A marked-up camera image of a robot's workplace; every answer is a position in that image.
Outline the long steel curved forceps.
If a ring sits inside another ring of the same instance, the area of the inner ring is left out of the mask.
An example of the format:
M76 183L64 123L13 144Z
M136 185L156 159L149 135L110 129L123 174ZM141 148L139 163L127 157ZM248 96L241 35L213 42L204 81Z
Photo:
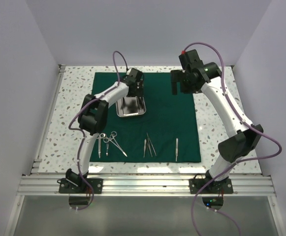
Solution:
M121 153L127 157L127 154L126 152L121 148L120 144L118 143L118 141L116 140L116 137L117 137L117 132L116 131L112 131L110 133L110 141L121 151Z

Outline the steel tweezers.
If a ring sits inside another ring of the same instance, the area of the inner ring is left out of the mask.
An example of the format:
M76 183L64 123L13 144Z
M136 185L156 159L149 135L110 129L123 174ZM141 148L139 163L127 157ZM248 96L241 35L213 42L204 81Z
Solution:
M156 156L157 155L156 154L156 150L155 150L155 148L154 148L154 146L152 144L152 141L151 141L151 139L149 137L149 134L146 133L146 135L147 135L147 145L148 145L148 148L149 148L150 155L151 156Z
M146 148L147 148L147 139L144 140L143 158L145 158L145 155L146 155Z

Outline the steel surgical scissors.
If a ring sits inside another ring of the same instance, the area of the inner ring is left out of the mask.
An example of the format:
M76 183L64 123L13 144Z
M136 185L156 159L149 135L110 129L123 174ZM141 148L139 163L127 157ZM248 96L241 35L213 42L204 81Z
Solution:
M98 136L98 157L101 158L101 141L106 137L105 133L100 133Z

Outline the stainless steel instrument tray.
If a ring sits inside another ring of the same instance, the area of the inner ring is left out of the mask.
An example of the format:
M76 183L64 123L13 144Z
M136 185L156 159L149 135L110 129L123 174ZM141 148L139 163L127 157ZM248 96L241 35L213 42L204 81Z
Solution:
M123 97L116 102L116 113L121 118L142 116L146 111L144 97Z

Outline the steel scalpel handle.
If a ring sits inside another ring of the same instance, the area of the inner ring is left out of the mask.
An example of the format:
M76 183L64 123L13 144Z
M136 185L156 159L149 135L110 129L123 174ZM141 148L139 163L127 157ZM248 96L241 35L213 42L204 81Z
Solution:
M178 152L179 152L178 145L179 145L179 139L176 138L176 140L175 140L175 162L178 161Z

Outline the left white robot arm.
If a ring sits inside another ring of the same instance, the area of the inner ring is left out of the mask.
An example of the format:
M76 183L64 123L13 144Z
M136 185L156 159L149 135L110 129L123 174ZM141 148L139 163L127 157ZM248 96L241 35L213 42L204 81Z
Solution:
M101 93L85 96L81 110L68 126L70 130L77 130L83 134L77 151L76 164L65 174L65 178L70 181L70 187L76 193L82 193L87 189L86 177L89 172L90 157L96 139L106 127L109 108L124 97L142 97L143 82L143 72L131 68L111 87Z

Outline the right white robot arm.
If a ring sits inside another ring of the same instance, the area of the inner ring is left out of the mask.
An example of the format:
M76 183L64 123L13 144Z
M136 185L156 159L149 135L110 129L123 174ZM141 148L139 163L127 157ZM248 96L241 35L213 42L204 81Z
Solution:
M222 187L222 181L229 177L231 164L236 164L247 156L258 144L262 126L254 125L245 116L226 87L223 69L216 63L204 64L197 50L182 51L179 55L182 68L172 70L171 90L176 95L203 93L212 103L219 115L228 138L219 143L219 157L206 173L205 189L216 193Z

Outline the small steel hemostat clamp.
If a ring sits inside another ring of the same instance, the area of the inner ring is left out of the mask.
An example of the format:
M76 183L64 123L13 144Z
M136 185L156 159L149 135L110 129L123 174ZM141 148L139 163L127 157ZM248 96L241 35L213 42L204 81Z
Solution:
M106 156L108 156L110 139L105 137L105 138L103 138L103 141L106 143Z

